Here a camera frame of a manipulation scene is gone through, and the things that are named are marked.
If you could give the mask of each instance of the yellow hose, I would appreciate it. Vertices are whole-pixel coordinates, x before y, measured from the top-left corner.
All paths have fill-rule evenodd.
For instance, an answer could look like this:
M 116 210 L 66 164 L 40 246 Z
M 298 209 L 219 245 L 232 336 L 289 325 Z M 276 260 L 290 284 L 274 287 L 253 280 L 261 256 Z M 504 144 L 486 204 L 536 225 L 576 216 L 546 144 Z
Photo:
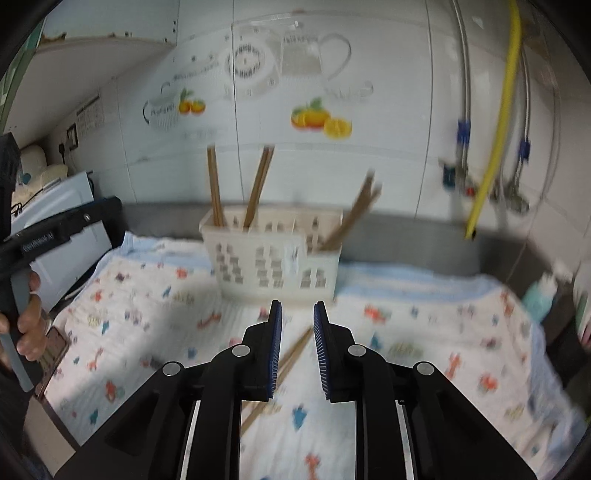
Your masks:
M 519 18 L 519 8 L 516 0 L 509 0 L 509 14 L 511 16 L 511 33 L 509 35 L 509 50 L 507 51 L 507 62 L 505 66 L 505 79 L 503 80 L 503 90 L 501 93 L 501 107 L 499 108 L 499 118 L 496 125 L 495 142 L 491 151 L 491 159 L 488 162 L 486 173 L 482 179 L 482 184 L 478 188 L 478 194 L 474 199 L 472 211 L 466 224 L 467 240 L 474 236 L 474 230 L 478 222 L 478 217 L 482 211 L 482 206 L 488 197 L 492 183 L 495 181 L 496 174 L 501 165 L 502 155 L 505 151 L 505 141 L 509 131 L 511 121 L 511 106 L 513 103 L 513 91 L 515 87 L 515 77 L 517 76 L 517 67 L 519 65 L 519 51 L 521 49 L 521 19 Z

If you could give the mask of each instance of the orange fruit decal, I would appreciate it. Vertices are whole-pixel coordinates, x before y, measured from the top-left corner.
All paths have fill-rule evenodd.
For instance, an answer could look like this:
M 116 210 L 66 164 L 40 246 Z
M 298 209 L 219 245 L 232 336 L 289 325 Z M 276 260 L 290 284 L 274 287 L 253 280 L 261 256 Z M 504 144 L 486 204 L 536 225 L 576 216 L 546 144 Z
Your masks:
M 353 125 L 344 118 L 329 118 L 324 123 L 324 134 L 335 140 L 349 138 L 353 131 Z
M 291 124 L 298 130 L 318 130 L 334 140 L 349 138 L 353 130 L 350 121 L 344 118 L 332 118 L 322 105 L 322 98 L 316 97 L 304 106 L 296 107 L 291 112 Z
M 187 115 L 189 112 L 194 115 L 201 115 L 205 111 L 205 102 L 200 98 L 192 100 L 193 95 L 195 95 L 195 92 L 186 88 L 181 92 L 178 111 L 183 115 Z
M 191 102 L 188 100 L 183 100 L 178 105 L 178 111 L 181 112 L 183 115 L 187 115 L 191 111 Z
M 330 113 L 326 110 L 307 110 L 304 116 L 306 117 L 307 127 L 321 129 L 330 118 Z
M 194 100 L 191 103 L 191 112 L 195 115 L 201 115 L 205 111 L 205 102 L 201 99 Z
M 292 114 L 291 124 L 296 128 L 306 128 L 306 114 L 304 112 Z

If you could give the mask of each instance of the gray rod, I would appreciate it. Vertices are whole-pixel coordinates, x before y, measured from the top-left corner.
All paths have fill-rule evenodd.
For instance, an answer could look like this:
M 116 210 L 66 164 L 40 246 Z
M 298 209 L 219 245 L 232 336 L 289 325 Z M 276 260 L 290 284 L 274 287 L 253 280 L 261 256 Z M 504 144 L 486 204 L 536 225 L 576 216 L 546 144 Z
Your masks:
M 523 137 L 522 140 L 529 140 L 530 138 L 530 117 L 531 117 L 531 86 L 530 86 L 530 67 L 527 63 L 525 50 L 521 47 L 521 71 L 523 73 L 523 88 L 524 88 L 524 116 L 523 116 Z M 523 159 L 521 158 L 521 143 L 519 144 L 519 154 L 513 178 L 509 182 L 515 190 L 519 188 L 521 181 L 521 172 L 523 171 Z
M 466 36 L 466 27 L 462 17 L 462 11 L 457 0 L 450 0 L 453 11 L 456 14 L 457 29 L 460 34 L 460 56 L 462 68 L 462 118 L 463 122 L 470 121 L 470 110 L 472 103 L 472 93 L 470 86 L 470 56 L 468 54 L 468 38 Z M 468 145 L 462 145 L 458 153 L 458 164 L 464 172 L 468 171 Z

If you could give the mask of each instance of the metal hose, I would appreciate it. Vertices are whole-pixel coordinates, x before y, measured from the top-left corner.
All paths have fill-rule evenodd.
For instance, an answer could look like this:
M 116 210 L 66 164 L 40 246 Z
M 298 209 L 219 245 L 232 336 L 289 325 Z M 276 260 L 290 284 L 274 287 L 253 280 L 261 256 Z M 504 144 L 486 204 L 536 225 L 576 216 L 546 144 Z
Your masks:
M 530 116 L 531 116 L 531 87 L 530 87 L 530 67 L 527 63 L 525 50 L 521 49 L 521 71 L 523 72 L 523 87 L 524 87 L 524 119 L 523 119 L 523 136 L 522 142 L 530 141 Z M 523 171 L 523 163 L 527 159 L 522 156 L 522 148 L 519 148 L 519 156 L 515 165 L 513 178 L 509 182 L 510 188 L 514 191 L 519 189 L 519 182 L 521 181 L 521 172 Z
M 462 17 L 462 11 L 457 0 L 450 0 L 453 11 L 456 15 L 457 29 L 460 37 L 460 64 L 462 68 L 462 117 L 460 123 L 470 125 L 470 110 L 472 108 L 472 91 L 470 87 L 470 57 L 468 54 L 468 38 L 466 36 L 466 27 Z M 468 171 L 468 142 L 460 143 L 460 148 L 457 152 L 457 164 L 460 166 L 462 173 L 467 174 Z

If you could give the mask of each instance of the finger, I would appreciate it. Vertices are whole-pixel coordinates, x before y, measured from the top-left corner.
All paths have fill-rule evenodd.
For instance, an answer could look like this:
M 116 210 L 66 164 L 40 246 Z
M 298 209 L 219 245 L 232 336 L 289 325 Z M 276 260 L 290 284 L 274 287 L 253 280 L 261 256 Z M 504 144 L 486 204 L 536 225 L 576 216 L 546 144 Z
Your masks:
M 29 289 L 31 291 L 37 291 L 41 287 L 41 278 L 37 274 L 37 272 L 31 272 L 31 276 L 29 277 Z
M 8 333 L 10 331 L 10 325 L 8 319 L 0 313 L 0 333 Z
M 29 305 L 18 318 L 18 330 L 27 333 L 39 325 L 41 320 L 41 299 L 39 295 L 31 295 Z
M 27 356 L 40 346 L 45 347 L 46 337 L 39 329 L 23 335 L 17 343 L 17 352 Z
M 29 360 L 30 362 L 35 362 L 37 360 L 39 360 L 41 358 L 41 356 L 43 355 L 43 352 L 45 351 L 45 348 L 47 346 L 47 337 L 43 337 L 43 340 L 41 341 L 41 343 L 39 345 L 37 345 L 35 348 L 33 348 L 31 350 L 31 352 L 29 352 L 25 357 L 27 360 Z

